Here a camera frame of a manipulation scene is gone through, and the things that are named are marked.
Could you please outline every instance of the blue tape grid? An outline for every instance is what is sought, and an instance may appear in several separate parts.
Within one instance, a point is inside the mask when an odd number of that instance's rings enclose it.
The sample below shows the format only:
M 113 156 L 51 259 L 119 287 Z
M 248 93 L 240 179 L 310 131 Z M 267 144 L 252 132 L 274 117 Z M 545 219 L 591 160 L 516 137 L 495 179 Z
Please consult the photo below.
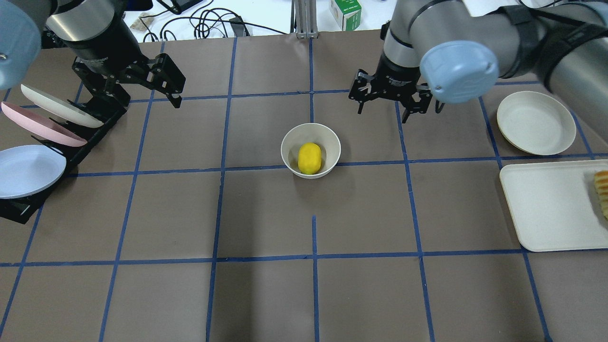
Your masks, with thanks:
M 161 45 L 161 53 L 165 49 L 165 42 Z M 112 293 L 114 291 L 114 283 L 116 282 L 116 273 L 118 272 L 120 253 L 122 252 L 122 245 L 125 240 L 126 226 L 129 222 L 129 213 L 131 212 L 131 203 L 133 202 L 133 194 L 135 193 L 135 185 L 137 183 L 137 171 L 139 171 L 139 163 L 142 159 L 143 143 L 146 138 L 146 130 L 148 128 L 148 120 L 150 119 L 150 110 L 152 109 L 152 103 L 154 99 L 154 91 L 150 91 L 150 99 L 148 101 L 148 108 L 146 109 L 146 116 L 143 120 L 142 136 L 139 139 L 139 149 L 137 150 L 137 159 L 135 162 L 135 170 L 133 174 L 133 182 L 131 183 L 131 191 L 129 192 L 129 199 L 126 202 L 125 218 L 122 223 L 122 230 L 120 231 L 120 238 L 118 241 L 118 248 L 116 249 L 116 258 L 114 259 L 114 267 L 112 268 L 112 276 L 110 278 L 110 285 L 108 289 L 108 297 L 106 299 L 106 305 L 103 310 L 102 326 L 99 331 L 99 342 L 103 341 L 103 336 L 106 331 L 106 323 L 108 322 L 108 313 L 110 310 L 110 304 L 112 302 Z
M 164 43 L 161 47 L 161 52 L 164 50 Z M 125 218 L 123 220 L 123 227 L 120 234 L 119 245 L 116 252 L 116 257 L 114 260 L 85 260 L 85 261 L 75 261 L 75 262 L 27 262 L 27 255 L 29 253 L 29 249 L 31 247 L 34 234 L 36 232 L 36 228 L 38 226 L 38 222 L 40 220 L 40 216 L 42 213 L 42 208 L 38 211 L 36 215 L 36 219 L 30 233 L 30 237 L 28 239 L 26 249 L 24 251 L 23 257 L 18 263 L 0 263 L 0 267 L 17 267 L 18 272 L 15 279 L 15 283 L 13 285 L 8 304 L 5 308 L 4 314 L 2 316 L 2 321 L 0 323 L 0 336 L 2 335 L 2 331 L 4 330 L 4 326 L 6 324 L 7 318 L 9 316 L 9 311 L 15 297 L 15 293 L 19 284 L 19 280 L 21 278 L 21 274 L 25 267 L 48 267 L 48 266 L 80 266 L 80 265 L 112 265 L 112 276 L 109 284 L 108 295 L 106 299 L 106 305 L 103 314 L 102 327 L 100 329 L 99 342 L 103 341 L 103 336 L 105 333 L 105 327 L 108 319 L 109 308 L 111 305 L 112 292 L 114 288 L 114 283 L 116 281 L 116 274 L 119 265 L 150 265 L 150 264 L 171 264 L 171 263 L 210 263 L 212 265 L 212 272 L 210 278 L 210 287 L 209 287 L 209 303 L 207 309 L 207 322 L 206 322 L 206 341 L 209 341 L 210 338 L 210 328 L 211 328 L 211 319 L 212 319 L 212 308 L 213 308 L 213 294 L 214 294 L 214 286 L 215 286 L 215 271 L 217 263 L 223 262 L 264 262 L 264 261 L 276 261 L 276 260 L 313 260 L 313 296 L 314 296 L 314 336 L 315 342 L 319 342 L 319 280 L 318 280 L 318 260 L 320 259 L 348 259 L 348 258 L 377 258 L 377 257 L 418 257 L 420 260 L 420 275 L 421 275 L 421 285 L 423 288 L 424 295 L 424 305 L 426 309 L 427 315 L 427 325 L 429 329 L 429 336 L 431 341 L 435 341 L 434 329 L 432 323 L 432 315 L 430 309 L 430 299 L 426 286 L 426 274 L 424 270 L 424 257 L 427 256 L 466 256 L 466 255 L 490 255 L 490 254 L 521 254 L 526 269 L 528 272 L 528 277 L 530 278 L 530 285 L 533 291 L 534 300 L 536 303 L 536 307 L 539 314 L 539 319 L 541 321 L 542 330 L 545 335 L 545 340 L 551 341 L 551 337 L 549 335 L 547 324 L 545 322 L 544 314 L 542 311 L 541 302 L 538 296 L 538 292 L 536 289 L 536 284 L 534 282 L 534 274 L 532 272 L 530 261 L 528 260 L 528 251 L 521 247 L 516 250 L 468 250 L 468 251 L 433 251 L 433 252 L 425 252 L 421 246 L 420 239 L 420 230 L 418 228 L 418 218 L 416 214 L 415 208 L 415 199 L 412 190 L 412 181 L 410 178 L 410 170 L 409 165 L 415 163 L 428 163 L 428 162 L 466 162 L 466 161 L 493 161 L 495 160 L 499 167 L 502 168 L 503 160 L 525 160 L 525 159 L 545 159 L 545 158 L 591 158 L 595 159 L 600 156 L 608 156 L 608 153 L 594 153 L 589 146 L 587 138 L 580 126 L 580 123 L 577 117 L 573 114 L 573 118 L 575 120 L 575 124 L 579 133 L 581 134 L 582 140 L 585 143 L 585 147 L 587 149 L 586 154 L 575 154 L 575 155 L 557 155 L 557 156 L 513 156 L 513 157 L 501 157 L 499 154 L 499 150 L 497 148 L 496 140 L 494 138 L 494 134 L 492 132 L 492 128 L 489 123 L 488 113 L 486 112 L 485 104 L 483 103 L 483 99 L 480 97 L 479 102 L 482 108 L 484 120 L 486 122 L 486 127 L 488 129 L 488 133 L 492 142 L 492 148 L 494 149 L 494 156 L 489 157 L 480 157 L 480 158 L 439 158 L 439 159 L 416 159 L 409 160 L 407 157 L 406 145 L 404 143 L 404 135 L 403 129 L 401 126 L 401 120 L 399 115 L 399 106 L 395 103 L 395 111 L 396 111 L 396 120 L 399 128 L 399 136 L 401 138 L 401 148 L 403 152 L 403 160 L 394 160 L 394 161 L 372 161 L 372 162 L 341 162 L 337 166 L 371 166 L 371 165 L 389 165 L 389 164 L 404 164 L 406 170 L 406 180 L 407 180 L 407 188 L 410 197 L 410 205 L 412 210 L 412 218 L 414 222 L 414 231 L 416 236 L 416 251 L 415 252 L 398 252 L 398 253 L 349 253 L 349 254 L 318 254 L 317 253 L 317 227 L 316 227 L 316 216 L 312 218 L 312 238 L 313 238 L 313 253 L 312 254 L 299 254 L 299 255 L 287 255 L 287 256 L 268 256 L 268 257 L 224 257 L 219 258 L 218 254 L 218 240 L 219 240 L 219 225 L 221 221 L 221 208 L 222 208 L 222 199 L 223 199 L 223 189 L 224 189 L 224 177 L 226 172 L 233 171 L 241 171 L 241 170 L 267 170 L 267 169 L 285 169 L 286 167 L 283 165 L 274 165 L 274 166 L 255 166 L 255 167 L 226 167 L 226 145 L 227 145 L 227 134 L 229 127 L 229 115 L 230 115 L 230 100 L 232 98 L 239 97 L 266 97 L 266 96 L 294 96 L 300 94 L 309 94 L 310 98 L 310 121 L 314 122 L 314 101 L 313 95 L 315 93 L 319 94 L 331 94 L 331 93 L 345 93 L 349 92 L 348 89 L 335 89 L 335 90 L 323 90 L 323 91 L 314 91 L 313 84 L 313 41 L 309 41 L 309 82 L 310 87 L 309 91 L 294 91 L 294 92 L 274 92 L 274 93 L 264 93 L 264 94 L 240 94 L 240 95 L 232 95 L 232 82 L 233 82 L 233 72 L 234 72 L 234 64 L 235 64 L 235 56 L 237 51 L 237 38 L 234 39 L 233 49 L 232 49 L 232 61 L 230 64 L 230 80 L 229 80 L 229 92 L 226 96 L 196 96 L 196 97 L 185 97 L 183 100 L 206 100 L 206 99 L 227 99 L 227 108 L 226 108 L 226 120 L 224 125 L 224 141 L 223 141 L 223 149 L 222 149 L 222 163 L 220 168 L 211 168 L 211 169 L 178 169 L 178 170 L 147 170 L 140 171 L 139 163 L 143 149 L 143 143 L 145 140 L 145 133 L 147 129 L 147 123 L 150 115 L 150 110 L 153 102 L 164 102 L 167 99 L 155 99 L 154 91 L 151 92 L 149 99 L 140 99 L 140 100 L 132 100 L 132 103 L 148 103 L 148 108 L 146 112 L 145 121 L 142 129 L 142 136 L 140 139 L 139 150 L 137 154 L 137 161 L 134 171 L 132 172 L 100 172 L 100 173 L 81 173 L 77 175 L 71 175 L 74 177 L 89 177 L 89 176 L 125 176 L 131 175 L 133 176 L 133 182 L 131 184 L 131 191 L 129 194 L 127 207 L 125 210 Z M 529 85 L 529 84 L 539 84 L 539 82 L 499 82 L 496 85 Z M 82 91 L 82 84 L 80 85 L 75 102 L 78 102 Z M 8 89 L 4 96 L 4 100 L 6 101 L 9 97 L 11 89 Z M 35 105 L 23 106 L 24 108 L 37 108 Z M 126 226 L 128 223 L 128 217 L 131 207 L 131 202 L 133 200 L 133 193 L 136 186 L 137 176 L 138 175 L 147 175 L 147 174 L 162 174 L 162 173 L 190 173 L 190 172 L 220 172 L 221 173 L 221 181 L 220 181 L 220 189 L 219 189 L 219 197 L 218 197 L 218 212 L 216 216 L 216 229 L 215 229 L 215 239 L 213 244 L 213 257 L 211 258 L 194 258 L 194 259 L 158 259 L 158 260 L 120 260 L 120 253 L 122 251 L 122 244 L 126 232 Z M 607 251 L 608 249 L 602 250 L 592 250 L 592 251 Z
M 213 238 L 213 258 L 218 257 L 218 245 L 219 245 L 219 224 L 222 215 L 222 200 L 224 198 L 224 180 L 226 177 L 226 147 L 228 144 L 228 126 L 230 124 L 230 103 L 232 100 L 232 82 L 234 80 L 234 64 L 237 57 L 237 41 L 238 38 L 234 38 L 234 44 L 232 45 L 232 60 L 230 62 L 230 78 L 228 81 L 228 96 L 226 103 L 226 121 L 224 123 L 224 141 L 222 144 L 222 161 L 221 161 L 221 174 L 219 181 L 219 196 L 218 196 L 218 213 L 215 219 L 215 237 Z M 205 341 L 209 342 L 211 336 L 211 318 L 213 309 L 213 294 L 215 292 L 215 272 L 217 268 L 217 261 L 212 262 L 211 265 L 211 278 L 209 280 L 209 302 L 207 304 L 207 322 L 206 322 L 206 337 Z
M 416 201 L 412 188 L 412 178 L 410 173 L 410 162 L 407 157 L 406 143 L 403 136 L 403 125 L 401 125 L 401 113 L 399 103 L 395 101 L 395 114 L 397 119 L 397 127 L 399 128 L 399 138 L 401 139 L 401 151 L 403 152 L 403 164 L 406 167 L 407 192 L 410 197 L 410 208 L 412 210 L 412 220 L 414 225 L 414 234 L 416 236 L 416 249 L 418 252 L 418 265 L 420 267 L 420 279 L 422 281 L 422 291 L 424 297 L 424 309 L 426 311 L 426 321 L 429 328 L 429 338 L 431 342 L 435 342 L 435 331 L 433 329 L 433 319 L 430 312 L 429 291 L 426 285 L 426 272 L 424 270 L 424 254 L 422 249 L 422 241 L 420 240 L 420 230 L 418 229 L 418 214 L 416 213 Z

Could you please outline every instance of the yellow fruit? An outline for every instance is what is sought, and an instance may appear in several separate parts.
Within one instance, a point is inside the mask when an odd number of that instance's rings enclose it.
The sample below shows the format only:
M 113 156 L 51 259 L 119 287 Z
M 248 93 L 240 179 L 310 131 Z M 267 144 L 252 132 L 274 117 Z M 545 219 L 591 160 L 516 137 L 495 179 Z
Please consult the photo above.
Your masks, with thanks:
M 305 175 L 314 175 L 321 169 L 321 148 L 312 142 L 300 147 L 298 167 Z

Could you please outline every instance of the pink plate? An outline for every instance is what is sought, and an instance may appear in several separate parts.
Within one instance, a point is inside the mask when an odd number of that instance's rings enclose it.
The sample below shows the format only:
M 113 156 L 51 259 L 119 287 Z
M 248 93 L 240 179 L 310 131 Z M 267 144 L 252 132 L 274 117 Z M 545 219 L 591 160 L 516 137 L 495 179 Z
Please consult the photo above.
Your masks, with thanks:
M 51 119 L 20 106 L 2 102 L 2 111 L 19 126 L 50 141 L 72 147 L 79 147 L 87 143 L 86 140 L 56 124 Z

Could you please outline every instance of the white tray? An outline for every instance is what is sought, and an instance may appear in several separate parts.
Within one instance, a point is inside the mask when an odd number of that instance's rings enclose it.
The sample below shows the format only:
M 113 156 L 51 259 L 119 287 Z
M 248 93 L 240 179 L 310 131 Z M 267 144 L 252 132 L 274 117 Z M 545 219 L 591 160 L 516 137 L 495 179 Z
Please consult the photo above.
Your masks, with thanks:
M 608 160 L 508 165 L 500 182 L 519 242 L 530 251 L 608 248 L 593 175 Z

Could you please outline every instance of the dish rack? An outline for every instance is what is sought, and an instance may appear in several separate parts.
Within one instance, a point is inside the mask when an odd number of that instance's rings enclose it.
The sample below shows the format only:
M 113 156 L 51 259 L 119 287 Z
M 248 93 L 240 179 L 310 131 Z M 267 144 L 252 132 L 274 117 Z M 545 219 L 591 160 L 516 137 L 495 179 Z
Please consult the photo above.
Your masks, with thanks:
M 59 180 L 41 192 L 21 198 L 12 198 L 10 200 L 0 199 L 0 217 L 25 224 L 42 206 L 44 201 L 46 201 L 61 181 L 69 176 L 74 167 L 81 163 L 91 149 L 106 136 L 108 131 L 126 113 L 126 108 L 130 100 L 130 96 L 119 85 L 114 88 L 114 91 L 115 93 L 113 96 L 106 95 L 102 92 L 95 93 L 93 94 L 93 98 L 84 104 L 77 104 L 68 100 L 73 106 L 102 121 L 103 125 L 101 127 L 88 128 L 69 121 L 65 123 L 55 121 L 57 124 L 75 133 L 77 136 L 87 140 L 85 145 L 81 147 L 69 147 L 32 136 L 32 138 L 39 143 L 45 145 L 55 153 L 64 156 L 66 158 L 66 168 Z

